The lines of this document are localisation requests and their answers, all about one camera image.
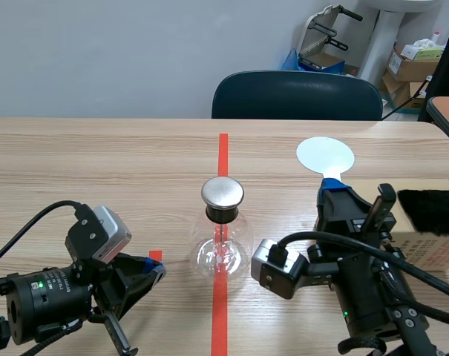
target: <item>black cable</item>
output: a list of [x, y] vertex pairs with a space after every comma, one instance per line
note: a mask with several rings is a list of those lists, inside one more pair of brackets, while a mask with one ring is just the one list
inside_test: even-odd
[[386, 353], [386, 343], [376, 336], [357, 336], [350, 337], [338, 344], [338, 352], [340, 355], [347, 354], [354, 349], [374, 349], [368, 356], [382, 356]]
[[71, 326], [70, 328], [62, 330], [61, 332], [58, 332], [57, 334], [50, 336], [41, 343], [37, 343], [35, 346], [33, 346], [31, 349], [23, 353], [21, 356], [34, 356], [41, 350], [48, 347], [50, 344], [55, 343], [57, 340], [63, 338], [66, 335], [69, 335], [72, 332], [76, 332], [81, 328], [82, 328], [82, 321], [79, 320], [75, 325]]
[[410, 263], [404, 261], [401, 258], [398, 258], [388, 252], [382, 251], [379, 248], [372, 247], [366, 243], [361, 241], [351, 239], [349, 237], [330, 234], [328, 232], [320, 232], [320, 231], [305, 231], [305, 232], [297, 232], [295, 234], [290, 234], [289, 236], [284, 237], [277, 244], [280, 248], [285, 248], [289, 243], [293, 243], [295, 241], [302, 240], [318, 240], [325, 243], [334, 243], [336, 245], [342, 245], [349, 248], [353, 248], [357, 251], [362, 251], [366, 254], [369, 254], [375, 258], [380, 259], [381, 261], [385, 261], [392, 266], [395, 266], [402, 271], [414, 276], [418, 280], [421, 280], [424, 283], [427, 283], [429, 286], [438, 289], [442, 293], [449, 295], [449, 284], [440, 280], [437, 277], [434, 277], [432, 274], [429, 274], [425, 271], [422, 271], [420, 268], [411, 265]]
[[381, 120], [386, 119], [387, 117], [391, 116], [393, 113], [395, 113], [397, 110], [399, 110], [400, 108], [402, 108], [403, 106], [405, 106], [406, 104], [408, 104], [409, 102], [412, 102], [413, 100], [417, 99], [417, 97], [420, 95], [420, 91], [422, 90], [422, 88], [424, 87], [424, 85], [426, 85], [428, 82], [428, 80], [424, 80], [424, 82], [422, 83], [422, 85], [420, 86], [420, 88], [416, 91], [416, 93], [414, 94], [414, 96], [410, 97], [408, 100], [406, 100], [405, 102], [403, 102], [402, 104], [400, 104], [400, 106], [398, 106], [397, 108], [395, 108], [394, 110], [392, 110], [390, 113], [388, 113], [388, 115], [384, 116]]
[[8, 250], [12, 248], [13, 245], [15, 245], [15, 243], [17, 243], [18, 240], [21, 239], [22, 236], [26, 234], [27, 231], [30, 230], [30, 228], [33, 227], [33, 225], [36, 224], [42, 217], [44, 217], [46, 214], [49, 214], [54, 209], [60, 208], [62, 206], [72, 206], [75, 209], [78, 209], [81, 207], [81, 203], [74, 202], [72, 200], [63, 200], [60, 202], [55, 202], [54, 204], [51, 204], [47, 208], [41, 210], [33, 219], [31, 219], [25, 226], [23, 226], [23, 228], [20, 231], [18, 231], [18, 233], [15, 236], [13, 236], [13, 238], [10, 241], [8, 241], [8, 243], [5, 246], [3, 246], [3, 248], [0, 250], [0, 258], [2, 258], [3, 255], [6, 254]]
[[420, 314], [423, 314], [426, 317], [431, 317], [432, 319], [441, 321], [442, 323], [449, 324], [449, 313], [436, 308], [432, 308], [431, 306], [426, 306], [425, 304], [419, 303], [417, 300], [406, 295], [398, 288], [396, 282], [391, 278], [388, 271], [381, 271], [380, 275], [382, 281], [389, 288], [391, 293], [393, 293], [397, 299], [403, 302], [403, 304], [411, 307], [412, 309], [415, 309]]

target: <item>wooden table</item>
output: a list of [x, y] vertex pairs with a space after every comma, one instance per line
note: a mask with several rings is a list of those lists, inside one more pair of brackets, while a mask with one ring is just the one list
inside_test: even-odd
[[427, 112], [436, 124], [449, 136], [449, 96], [436, 96], [427, 103]]
[[[321, 177], [295, 156], [308, 137], [335, 137], [354, 150], [346, 179], [449, 179], [449, 139], [421, 122], [0, 118], [0, 248], [52, 202], [107, 205], [133, 234], [125, 251], [147, 255], [162, 249], [168, 269], [122, 320], [139, 355], [209, 356], [212, 288], [191, 273], [187, 240], [204, 209], [201, 185], [217, 171], [221, 132], [229, 133], [229, 174], [246, 189], [241, 211], [254, 228], [255, 248], [263, 238], [313, 227]], [[74, 222], [70, 208], [44, 218], [0, 260], [0, 276], [68, 266], [64, 240]], [[449, 282], [449, 271], [436, 275]], [[419, 301], [449, 312], [449, 297], [409, 281]], [[338, 355], [336, 345], [348, 337], [336, 296], [325, 287], [301, 290], [290, 301], [250, 276], [241, 288], [230, 289], [229, 355]], [[428, 334], [449, 352], [449, 326], [432, 321]], [[10, 341], [0, 355], [31, 346]], [[104, 326], [86, 323], [45, 352], [52, 354], [116, 352]]]

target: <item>screw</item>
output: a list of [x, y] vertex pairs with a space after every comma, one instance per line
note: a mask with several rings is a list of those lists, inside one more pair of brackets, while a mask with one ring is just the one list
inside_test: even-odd
[[411, 319], [405, 320], [405, 325], [409, 326], [410, 328], [413, 328], [416, 324]]

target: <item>glass flask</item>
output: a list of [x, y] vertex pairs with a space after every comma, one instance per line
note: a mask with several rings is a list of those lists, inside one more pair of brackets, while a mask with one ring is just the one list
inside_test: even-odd
[[201, 197], [206, 209], [191, 229], [191, 267], [210, 280], [216, 274], [237, 279], [248, 270], [254, 242], [237, 208], [244, 198], [243, 186], [230, 177], [211, 178], [204, 183]]

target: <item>silver bottle cap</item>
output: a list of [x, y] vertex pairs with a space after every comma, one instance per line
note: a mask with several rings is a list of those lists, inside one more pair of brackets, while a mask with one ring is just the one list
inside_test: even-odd
[[215, 177], [204, 183], [201, 197], [213, 209], [229, 210], [242, 203], [244, 188], [236, 179]]

